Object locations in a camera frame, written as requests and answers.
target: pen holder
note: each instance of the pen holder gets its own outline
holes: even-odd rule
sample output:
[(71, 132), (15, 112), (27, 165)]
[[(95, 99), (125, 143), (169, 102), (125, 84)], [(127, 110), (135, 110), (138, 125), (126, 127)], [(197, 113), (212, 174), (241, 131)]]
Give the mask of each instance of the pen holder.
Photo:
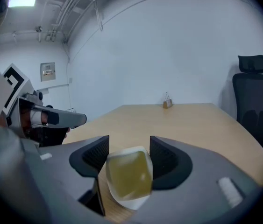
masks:
[(171, 105), (169, 105), (169, 107), (168, 107), (168, 104), (167, 104), (167, 102), (166, 101), (164, 101), (163, 102), (163, 108), (164, 109), (169, 109), (169, 108), (171, 108), (172, 106), (173, 106), (173, 102), (172, 102), (172, 100), (170, 99), (170, 103), (171, 103)]

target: fluorescent light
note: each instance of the fluorescent light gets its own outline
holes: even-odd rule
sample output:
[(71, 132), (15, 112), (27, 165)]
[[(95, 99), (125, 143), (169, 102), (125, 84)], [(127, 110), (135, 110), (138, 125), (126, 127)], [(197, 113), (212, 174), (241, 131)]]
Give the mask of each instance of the fluorescent light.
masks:
[(33, 7), (36, 0), (9, 0), (8, 7)]

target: office chair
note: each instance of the office chair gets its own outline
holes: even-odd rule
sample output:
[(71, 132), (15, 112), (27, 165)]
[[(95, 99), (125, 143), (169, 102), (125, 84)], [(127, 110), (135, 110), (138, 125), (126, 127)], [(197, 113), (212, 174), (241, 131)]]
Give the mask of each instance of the office chair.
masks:
[(242, 73), (233, 76), (237, 121), (263, 147), (263, 56), (238, 56)]

